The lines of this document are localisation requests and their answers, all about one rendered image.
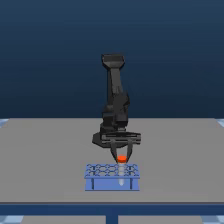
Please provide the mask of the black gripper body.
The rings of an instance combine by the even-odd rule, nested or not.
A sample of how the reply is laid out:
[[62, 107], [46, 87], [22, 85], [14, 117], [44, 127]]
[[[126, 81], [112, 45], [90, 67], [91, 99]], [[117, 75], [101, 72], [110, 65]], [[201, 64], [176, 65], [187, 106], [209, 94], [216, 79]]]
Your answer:
[[118, 148], [126, 146], [129, 141], [132, 141], [134, 144], [140, 144], [141, 134], [135, 132], [98, 132], [92, 138], [92, 142], [102, 148], [109, 148], [111, 141], [114, 141]]

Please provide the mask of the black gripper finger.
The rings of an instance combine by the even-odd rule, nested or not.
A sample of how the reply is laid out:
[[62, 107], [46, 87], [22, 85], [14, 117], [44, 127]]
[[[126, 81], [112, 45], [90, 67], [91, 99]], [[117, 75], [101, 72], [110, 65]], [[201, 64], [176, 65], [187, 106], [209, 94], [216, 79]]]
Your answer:
[[127, 145], [127, 155], [126, 155], [126, 163], [128, 163], [131, 155], [133, 152], [133, 142], [132, 141], [128, 141], [128, 145]]
[[111, 154], [112, 154], [115, 162], [118, 163], [116, 142], [111, 141], [111, 143], [110, 143], [110, 151], [111, 151]]

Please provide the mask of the clear orange-capped centrifuge tube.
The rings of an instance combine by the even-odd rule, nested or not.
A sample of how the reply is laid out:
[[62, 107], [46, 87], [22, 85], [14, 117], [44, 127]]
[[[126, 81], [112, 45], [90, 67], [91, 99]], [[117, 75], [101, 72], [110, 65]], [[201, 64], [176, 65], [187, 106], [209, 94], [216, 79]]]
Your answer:
[[122, 154], [120, 154], [117, 158], [117, 161], [118, 161], [118, 175], [119, 176], [124, 175], [126, 160], [127, 160], [126, 156], [122, 155]]

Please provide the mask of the blue tube rack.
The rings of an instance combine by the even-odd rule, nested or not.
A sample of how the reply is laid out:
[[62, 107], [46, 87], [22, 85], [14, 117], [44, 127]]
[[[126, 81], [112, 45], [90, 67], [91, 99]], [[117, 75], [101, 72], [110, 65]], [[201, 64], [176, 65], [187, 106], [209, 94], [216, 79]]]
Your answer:
[[84, 179], [86, 191], [138, 191], [140, 173], [137, 164], [125, 164], [123, 176], [118, 164], [87, 164]]

